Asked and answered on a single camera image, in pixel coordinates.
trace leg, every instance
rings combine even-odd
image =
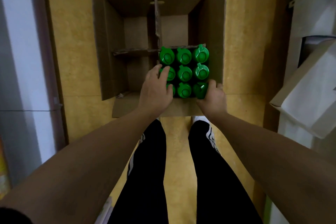
[[[238,177],[219,153],[210,124],[196,121],[188,139],[197,175],[197,223],[223,223],[225,219],[262,223]]]
[[[163,178],[166,134],[158,120],[145,130],[128,165],[127,182],[109,223],[168,223]]]

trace bottle cap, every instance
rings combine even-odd
[[[205,80],[209,76],[209,68],[206,65],[202,65],[201,63],[198,63],[197,67],[194,70],[194,75],[199,80]]]
[[[191,69],[189,67],[184,67],[183,65],[180,65],[180,69],[177,74],[180,80],[183,82],[189,81],[193,76]]]
[[[170,67],[169,72],[168,72],[167,81],[172,81],[172,80],[174,80],[175,75],[176,75],[176,73],[175,73],[175,69],[172,68],[172,67]]]
[[[182,65],[187,65],[191,61],[191,52],[188,49],[177,48],[176,59]]]
[[[202,44],[200,44],[198,48],[194,50],[192,57],[196,62],[204,63],[209,58],[209,51],[207,48],[203,47]]]
[[[193,87],[192,91],[198,99],[204,99],[207,94],[208,84],[206,82],[197,82]]]
[[[175,54],[170,48],[161,48],[161,52],[159,54],[160,61],[165,65],[170,65],[173,63],[175,59]]]
[[[182,98],[188,98],[191,94],[191,86],[188,83],[180,82],[177,93]]]
[[[176,91],[176,89],[175,89],[175,86],[173,85],[173,96],[175,96],[175,91]]]

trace floor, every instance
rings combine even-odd
[[[282,85],[291,0],[227,0],[225,83],[228,111],[258,126],[277,129],[278,114],[267,104]],[[101,101],[91,0],[49,0],[69,142],[111,121],[114,99]],[[162,118],[167,134],[164,186],[171,223],[195,223],[196,175],[189,145],[190,117]],[[260,215],[265,195],[224,135],[216,144]],[[123,173],[111,195],[115,202]]]

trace hand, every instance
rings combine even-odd
[[[209,80],[207,94],[204,99],[197,99],[197,105],[211,122],[218,114],[227,112],[223,84],[216,84],[215,80]]]
[[[149,112],[154,119],[159,117],[173,101],[173,85],[166,87],[170,67],[166,66],[159,77],[161,67],[162,65],[156,65],[147,73],[138,105],[139,109]]]

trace forearm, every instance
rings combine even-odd
[[[93,223],[154,119],[137,109],[87,134],[34,171],[0,205],[35,224]]]
[[[290,223],[335,221],[333,165],[287,137],[227,113],[210,120]]]

